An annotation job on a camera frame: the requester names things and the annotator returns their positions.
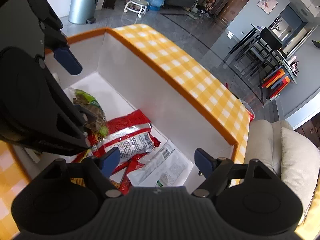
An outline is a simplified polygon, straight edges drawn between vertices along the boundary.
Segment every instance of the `trash can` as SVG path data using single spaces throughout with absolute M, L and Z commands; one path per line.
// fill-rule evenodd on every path
M 71 0 L 69 22 L 73 24 L 86 24 L 87 20 L 95 21 L 93 18 L 98 0 Z

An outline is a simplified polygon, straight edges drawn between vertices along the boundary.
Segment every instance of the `red snack bag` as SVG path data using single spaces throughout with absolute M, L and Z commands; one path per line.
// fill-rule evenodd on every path
M 248 114 L 250 116 L 250 122 L 252 122 L 253 119 L 254 119 L 254 115 L 249 110 L 247 110 L 247 112 L 248 112 Z
M 88 136 L 90 143 L 96 144 L 92 151 L 97 157 L 113 147 L 118 147 L 121 163 L 136 154 L 151 152 L 154 147 L 160 145 L 160 142 L 150 135 L 151 121 L 141 110 L 112 119 L 106 125 L 109 128 L 109 134 L 102 141 L 96 142 L 92 136 Z
M 83 151 L 77 155 L 77 157 L 72 161 L 73 163 L 80 163 L 85 158 L 93 156 L 91 149 L 88 149 L 86 151 Z
M 144 164 L 139 163 L 137 161 L 130 161 L 129 166 L 127 167 L 123 179 L 120 183 L 120 187 L 119 190 L 121 191 L 121 193 L 123 195 L 127 195 L 127 193 L 129 192 L 130 187 L 132 186 L 131 182 L 129 181 L 129 178 L 127 176 L 127 174 L 131 171 L 135 171 L 137 169 L 140 169 L 144 166 Z
M 146 155 L 147 153 L 141 153 L 141 154 L 136 154 L 135 156 L 133 156 L 130 160 L 126 161 L 125 163 L 120 164 L 119 166 L 117 166 L 115 168 L 115 170 L 112 172 L 111 175 L 116 174 L 117 172 L 123 170 L 125 167 L 129 166 L 129 163 L 131 161 L 138 161 L 139 159 L 141 159 L 144 155 Z

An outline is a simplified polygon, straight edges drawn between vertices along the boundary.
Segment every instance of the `doorway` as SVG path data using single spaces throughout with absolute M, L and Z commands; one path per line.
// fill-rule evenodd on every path
M 249 0 L 228 0 L 218 17 L 226 24 L 232 22 Z

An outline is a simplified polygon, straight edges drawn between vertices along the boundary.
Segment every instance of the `framed picture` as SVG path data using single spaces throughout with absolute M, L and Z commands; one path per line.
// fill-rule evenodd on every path
M 270 14 L 277 4 L 278 2 L 276 0 L 260 0 L 257 5 L 267 14 Z

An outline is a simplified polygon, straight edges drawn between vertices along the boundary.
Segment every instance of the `green snack bag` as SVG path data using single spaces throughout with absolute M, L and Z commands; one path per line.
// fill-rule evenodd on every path
M 97 116 L 97 120 L 86 124 L 86 127 L 91 129 L 97 140 L 102 140 L 108 134 L 108 127 L 106 126 L 106 116 L 100 104 L 92 95 L 81 89 L 72 89 L 72 91 L 74 94 L 73 104 L 81 105 Z

